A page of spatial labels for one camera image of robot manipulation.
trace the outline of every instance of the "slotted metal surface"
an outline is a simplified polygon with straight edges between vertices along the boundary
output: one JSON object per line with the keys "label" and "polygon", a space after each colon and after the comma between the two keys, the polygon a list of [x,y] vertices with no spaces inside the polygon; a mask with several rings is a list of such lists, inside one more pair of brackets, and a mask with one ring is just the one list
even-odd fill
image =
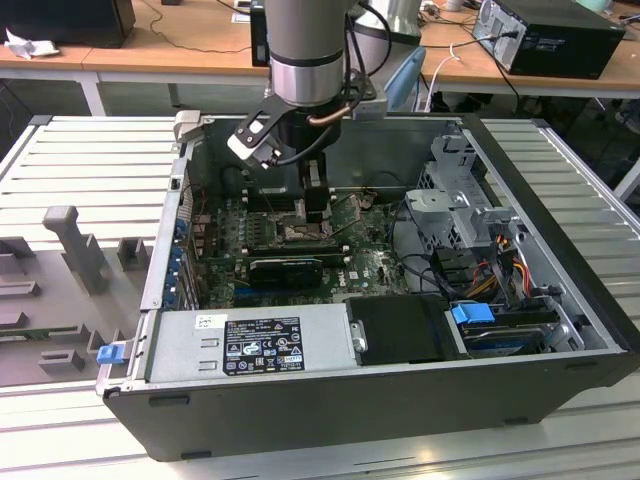
{"label": "slotted metal surface", "polygon": [[80,231],[102,247],[123,237],[152,246],[178,155],[171,117],[54,117],[0,168],[0,236],[60,249],[41,222],[48,207],[74,205]]}
{"label": "slotted metal surface", "polygon": [[[591,268],[640,325],[640,229],[637,219],[548,128],[530,121],[486,120],[513,160]],[[505,204],[491,176],[489,185]]]}

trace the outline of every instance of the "power supply label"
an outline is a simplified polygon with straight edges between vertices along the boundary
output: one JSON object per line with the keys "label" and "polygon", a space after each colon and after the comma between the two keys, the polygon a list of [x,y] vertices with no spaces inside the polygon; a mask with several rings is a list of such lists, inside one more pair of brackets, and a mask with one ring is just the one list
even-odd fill
{"label": "power supply label", "polygon": [[222,370],[230,376],[304,370],[300,317],[226,322]]}

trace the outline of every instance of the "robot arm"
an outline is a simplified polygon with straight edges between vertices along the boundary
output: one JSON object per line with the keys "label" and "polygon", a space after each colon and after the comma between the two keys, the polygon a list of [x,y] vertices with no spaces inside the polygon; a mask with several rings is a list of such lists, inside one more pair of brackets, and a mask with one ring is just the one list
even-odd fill
{"label": "robot arm", "polygon": [[[376,97],[366,72],[375,74],[386,92],[398,96],[397,82],[392,85],[390,79],[398,77],[397,71],[420,42],[416,25],[420,0],[360,0],[358,5],[366,13],[357,22],[349,17],[355,3],[265,2],[273,95],[229,139],[229,147],[242,160],[254,165],[257,161],[263,167],[291,165],[334,143],[340,135],[340,119],[361,101]],[[415,84],[424,53],[414,57],[412,64],[418,70],[413,78],[404,75],[407,81],[400,97],[406,98]],[[386,113],[386,104],[380,113]],[[261,115],[268,120],[259,121]],[[278,141],[271,135],[276,132]],[[295,154],[283,158],[281,145],[291,147]]]}

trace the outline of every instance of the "black device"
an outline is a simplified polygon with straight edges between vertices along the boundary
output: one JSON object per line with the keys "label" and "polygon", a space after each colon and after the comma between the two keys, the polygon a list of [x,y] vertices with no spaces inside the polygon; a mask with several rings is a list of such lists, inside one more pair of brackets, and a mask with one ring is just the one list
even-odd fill
{"label": "black device", "polygon": [[29,40],[119,48],[135,21],[131,0],[4,0],[0,36],[9,29]]}
{"label": "black device", "polygon": [[249,17],[251,19],[251,64],[254,67],[268,67],[269,42],[264,0],[252,0]]}
{"label": "black device", "polygon": [[473,29],[499,37],[481,44],[512,75],[587,79],[600,77],[624,34],[571,0],[485,0]]}

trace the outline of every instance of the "white cable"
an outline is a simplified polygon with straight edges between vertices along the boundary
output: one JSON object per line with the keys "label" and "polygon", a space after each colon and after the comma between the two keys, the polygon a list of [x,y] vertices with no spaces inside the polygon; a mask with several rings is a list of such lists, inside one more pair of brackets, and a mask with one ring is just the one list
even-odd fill
{"label": "white cable", "polygon": [[438,68],[436,68],[436,71],[433,72],[433,78],[431,79],[431,84],[429,85],[429,93],[428,98],[427,98],[427,105],[424,108],[424,111],[429,113],[431,111],[431,101],[433,100],[433,86],[436,83],[436,78],[438,77],[438,73],[440,72],[440,69],[444,66],[445,63],[447,63],[449,60],[457,60],[457,61],[461,61],[460,57],[458,57],[457,55],[454,55],[452,57],[447,57],[444,60],[442,60],[440,62],[440,65],[438,65]]}
{"label": "white cable", "polygon": [[[493,35],[489,35],[488,37],[484,37],[484,38],[479,38],[479,39],[477,39],[477,41],[476,41],[476,42],[473,42],[473,43],[466,43],[466,42],[465,42],[465,43],[466,43],[466,45],[474,45],[474,44],[476,44],[476,43],[483,42],[483,41],[485,41],[485,40],[493,40],[493,39],[495,39],[495,38],[496,38],[495,36],[493,36]],[[426,105],[426,106],[425,106],[425,108],[424,108],[424,111],[425,111],[426,113],[431,112],[431,101],[432,101],[432,99],[433,99],[433,94],[434,94],[433,87],[435,86],[436,78],[438,78],[438,73],[440,73],[440,69],[441,69],[441,68],[444,66],[444,64],[445,64],[445,63],[447,63],[449,60],[457,60],[458,62],[461,62],[461,61],[462,61],[462,59],[461,59],[459,56],[457,56],[457,55],[455,54],[455,52],[453,51],[453,49],[454,49],[455,47],[466,46],[466,45],[460,45],[460,44],[458,44],[458,43],[452,43],[451,45],[449,45],[449,56],[448,56],[447,58],[445,58],[444,60],[442,60],[442,61],[440,62],[440,64],[436,67],[436,71],[435,71],[435,72],[433,72],[433,77],[431,78],[431,84],[429,85],[429,91],[427,92],[427,95],[428,95],[428,96],[427,96],[427,105]]]}

